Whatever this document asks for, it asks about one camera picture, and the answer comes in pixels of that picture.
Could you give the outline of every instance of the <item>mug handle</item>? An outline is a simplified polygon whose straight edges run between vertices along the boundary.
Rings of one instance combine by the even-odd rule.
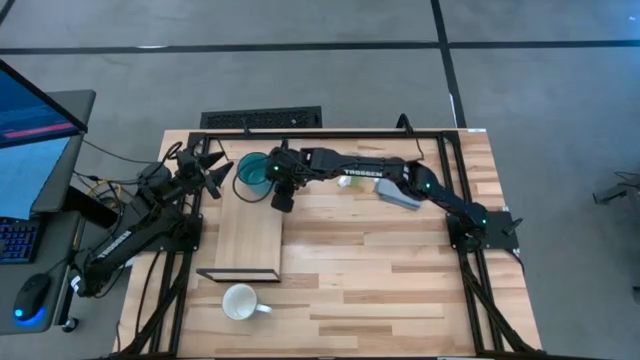
[[[268,307],[267,305],[261,305],[261,304],[258,304],[258,305],[256,306],[256,310],[257,310],[257,311],[260,311],[260,312],[267,313],[267,314],[271,314],[271,310],[273,310],[273,309],[271,309],[271,308],[270,308],[270,307]]]

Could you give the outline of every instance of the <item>computer monitor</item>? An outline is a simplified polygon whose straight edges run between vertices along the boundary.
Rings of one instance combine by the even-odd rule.
[[[85,124],[0,60],[0,148],[86,131]]]

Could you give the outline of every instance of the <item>black keyboard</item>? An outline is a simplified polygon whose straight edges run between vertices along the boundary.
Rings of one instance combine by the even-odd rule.
[[[204,112],[201,129],[286,129],[321,128],[320,106],[280,109]]]
[[[0,217],[0,264],[32,263],[43,228],[38,220]]]

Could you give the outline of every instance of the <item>robotic arm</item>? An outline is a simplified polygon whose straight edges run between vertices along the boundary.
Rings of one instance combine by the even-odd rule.
[[[174,203],[183,195],[192,195],[206,188],[214,198],[220,198],[218,187],[233,166],[227,163],[215,170],[207,171],[223,156],[223,152],[195,155],[193,148],[178,151],[181,143],[172,146],[165,159],[178,163],[175,176],[163,162],[148,165],[138,178],[138,191],[126,205],[124,212],[135,212],[138,220],[119,229],[117,236],[110,234],[96,248],[75,256],[68,280],[81,297],[98,296],[112,274],[129,259],[161,238],[189,242],[197,236],[198,219],[182,213]]]
[[[466,203],[438,182],[436,175],[417,160],[405,162],[398,157],[373,158],[341,155],[325,148],[271,150],[267,161],[267,180],[275,183],[271,206],[283,212],[293,209],[293,194],[311,180],[324,181],[341,175],[389,179],[412,199],[429,200],[456,216],[463,228],[475,235],[484,232],[487,209],[478,203]]]

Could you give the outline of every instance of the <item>wooden table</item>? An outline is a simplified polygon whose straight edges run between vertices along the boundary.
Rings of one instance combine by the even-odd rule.
[[[186,143],[188,135],[186,130],[166,131],[160,154],[175,141]],[[487,133],[460,130],[460,139],[474,201],[489,210],[502,208],[505,203]],[[268,152],[279,141],[223,140],[222,145],[237,160],[248,152]],[[424,164],[442,182],[436,142],[421,139],[420,145]],[[302,146],[363,156],[420,156],[414,139],[290,140],[290,147]],[[211,151],[219,149],[212,142]],[[460,193],[453,151],[448,156]],[[175,170],[175,164],[168,165]],[[372,193],[370,179],[344,189],[336,182],[312,182],[296,193],[294,211],[283,220],[282,282],[252,285],[262,301],[273,307],[273,314],[243,322],[228,319],[220,307],[231,284],[195,274],[196,268],[212,267],[221,201],[234,195],[224,193],[221,200],[203,196],[200,211],[205,225],[191,265],[178,356],[474,354],[458,259],[449,246],[444,211],[430,202],[418,211],[382,202]],[[485,255],[498,308],[526,342],[539,348],[520,265],[501,250]],[[152,258],[153,254],[141,254],[133,266],[120,319],[123,346],[133,338]],[[152,272],[142,324],[158,300],[163,259],[164,254]],[[485,347],[490,348],[486,313],[477,306]],[[171,318],[165,317],[161,350],[169,343]]]

